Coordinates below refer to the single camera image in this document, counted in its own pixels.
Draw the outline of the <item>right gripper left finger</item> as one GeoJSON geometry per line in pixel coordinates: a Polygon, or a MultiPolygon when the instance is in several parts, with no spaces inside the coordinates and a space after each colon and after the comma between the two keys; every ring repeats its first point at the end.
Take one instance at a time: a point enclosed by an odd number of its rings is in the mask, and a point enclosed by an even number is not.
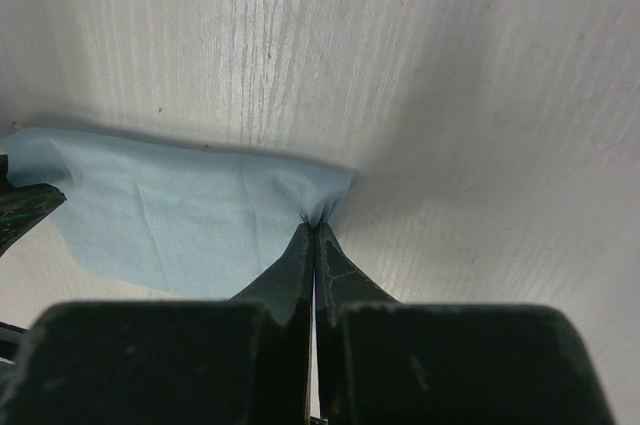
{"type": "Polygon", "coordinates": [[[2,422],[308,423],[313,235],[228,300],[49,308],[2,377],[2,422]]]}

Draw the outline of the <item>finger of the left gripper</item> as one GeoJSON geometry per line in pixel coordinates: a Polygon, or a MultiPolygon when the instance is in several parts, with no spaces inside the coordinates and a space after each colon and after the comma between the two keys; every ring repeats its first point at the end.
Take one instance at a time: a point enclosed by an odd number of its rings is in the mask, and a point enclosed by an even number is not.
{"type": "Polygon", "coordinates": [[[1,254],[66,201],[48,184],[1,186],[1,254]]]}

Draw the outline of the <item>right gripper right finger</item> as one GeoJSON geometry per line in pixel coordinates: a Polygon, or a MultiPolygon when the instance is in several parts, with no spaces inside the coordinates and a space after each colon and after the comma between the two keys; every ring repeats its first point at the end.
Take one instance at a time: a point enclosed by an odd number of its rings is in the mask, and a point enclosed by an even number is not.
{"type": "Polygon", "coordinates": [[[331,424],[610,424],[581,336],[533,304],[403,304],[314,238],[321,416],[331,424]]]}

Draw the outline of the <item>blue cleaning cloth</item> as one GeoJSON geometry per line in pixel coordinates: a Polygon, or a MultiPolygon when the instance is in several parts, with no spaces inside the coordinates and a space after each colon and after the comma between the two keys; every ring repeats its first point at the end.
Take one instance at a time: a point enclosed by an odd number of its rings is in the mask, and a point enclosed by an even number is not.
{"type": "Polygon", "coordinates": [[[299,225],[325,222],[352,181],[308,162],[79,131],[24,129],[3,146],[11,183],[64,194],[52,219],[80,265],[198,298],[239,292],[299,225]]]}

